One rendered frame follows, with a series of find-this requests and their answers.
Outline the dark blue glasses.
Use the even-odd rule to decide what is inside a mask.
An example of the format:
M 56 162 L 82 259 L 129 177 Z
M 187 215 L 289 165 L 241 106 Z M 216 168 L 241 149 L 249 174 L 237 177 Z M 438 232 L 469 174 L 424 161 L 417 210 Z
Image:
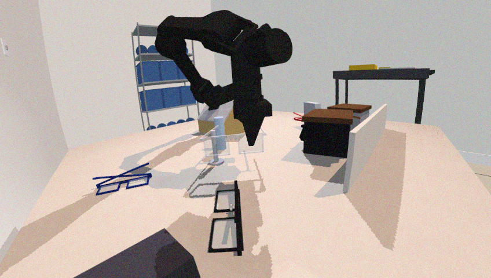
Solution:
M 102 176 L 102 177 L 96 177 L 96 178 L 94 177 L 94 178 L 92 178 L 93 180 L 101 179 L 101 178 L 102 179 L 104 179 L 104 178 L 110 178 L 110 179 L 105 180 L 105 181 L 103 181 L 103 182 L 101 182 L 101 183 L 99 183 L 99 184 L 96 185 L 97 189 L 99 188 L 98 191 L 97 191 L 97 193 L 96 193 L 96 195 L 102 195 L 102 194 L 105 194 L 105 193 L 107 194 L 107 193 L 119 191 L 120 185 L 122 183 L 126 183 L 126 182 L 127 182 L 126 189 L 135 188 L 135 187 L 139 187 L 139 186 L 143 186 L 143 185 L 148 185 L 149 178 L 152 177 L 152 174 L 151 173 L 148 173 L 148 174 L 145 174 L 144 173 L 144 174 L 133 174 L 133 175 L 129 174 L 129 175 L 125 175 L 126 173 L 129 173 L 131 171 L 134 171 L 134 170 L 139 169 L 140 167 L 144 167 L 146 165 L 149 165 L 149 163 L 143 164 L 141 166 L 138 166 L 138 167 L 136 167 L 134 169 L 131 169 L 131 170 L 127 171 L 127 172 L 121 173 L 121 174 L 116 175 L 116 176 L 105 176 L 105 177 Z M 129 180 L 124 180 L 124 181 L 113 182 L 113 183 L 110 183 L 110 184 L 104 184 L 104 183 L 106 183 L 106 182 L 108 182 L 110 180 L 113 180 L 115 178 L 119 178 L 119 177 L 126 178 L 126 177 L 132 177 L 132 176 L 135 176 L 136 177 L 136 176 L 140 176 L 140 175 L 141 176 L 144 176 L 145 175 L 145 176 L 144 177 L 133 178 L 133 179 L 129 179 Z M 102 184 L 104 184 L 104 185 L 102 185 Z

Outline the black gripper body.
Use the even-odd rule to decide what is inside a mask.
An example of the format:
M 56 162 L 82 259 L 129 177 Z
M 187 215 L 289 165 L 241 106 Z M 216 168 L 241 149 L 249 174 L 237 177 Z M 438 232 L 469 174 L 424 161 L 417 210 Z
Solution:
M 272 116 L 272 104 L 263 98 L 260 69 L 232 71 L 232 81 L 237 81 L 241 100 L 234 103 L 234 119 Z

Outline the black-framed clear glasses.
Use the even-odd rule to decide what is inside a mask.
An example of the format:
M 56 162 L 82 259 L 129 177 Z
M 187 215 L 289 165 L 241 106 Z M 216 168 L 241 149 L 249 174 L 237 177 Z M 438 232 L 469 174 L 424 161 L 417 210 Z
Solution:
M 240 190 L 237 180 L 234 190 L 217 191 L 214 213 L 234 211 L 234 217 L 213 218 L 209 242 L 209 253 L 237 251 L 242 256 L 243 233 L 241 224 Z

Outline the white flat panel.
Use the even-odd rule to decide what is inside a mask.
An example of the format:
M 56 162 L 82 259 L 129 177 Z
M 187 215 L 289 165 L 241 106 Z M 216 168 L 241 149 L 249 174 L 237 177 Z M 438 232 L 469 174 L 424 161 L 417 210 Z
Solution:
M 349 132 L 349 146 L 343 192 L 348 193 L 366 165 L 371 153 L 385 130 L 386 115 L 387 104 L 384 104 Z

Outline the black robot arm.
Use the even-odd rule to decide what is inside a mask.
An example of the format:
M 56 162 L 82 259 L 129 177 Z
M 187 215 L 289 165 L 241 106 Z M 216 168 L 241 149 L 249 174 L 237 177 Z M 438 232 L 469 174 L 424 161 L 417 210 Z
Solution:
M 232 71 L 282 64 L 292 56 L 292 42 L 286 32 L 271 29 L 267 23 L 258 28 L 251 20 L 228 10 L 204 17 L 168 16 L 157 28 L 156 50 L 174 60 L 190 82 L 195 100 L 208 105 L 209 111 L 241 100 L 238 83 L 233 81 L 234 84 L 221 87 L 202 78 L 186 53 L 185 39 L 199 41 L 212 52 L 230 56 Z

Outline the blue-grey cylinder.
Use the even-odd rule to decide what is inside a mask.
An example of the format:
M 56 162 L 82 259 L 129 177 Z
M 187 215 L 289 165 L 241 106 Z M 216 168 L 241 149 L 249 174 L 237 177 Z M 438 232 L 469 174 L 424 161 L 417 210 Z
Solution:
M 215 117 L 214 118 L 214 124 L 215 124 L 215 127 L 218 125 L 218 127 L 215 129 L 215 136 L 225 136 L 223 116 Z

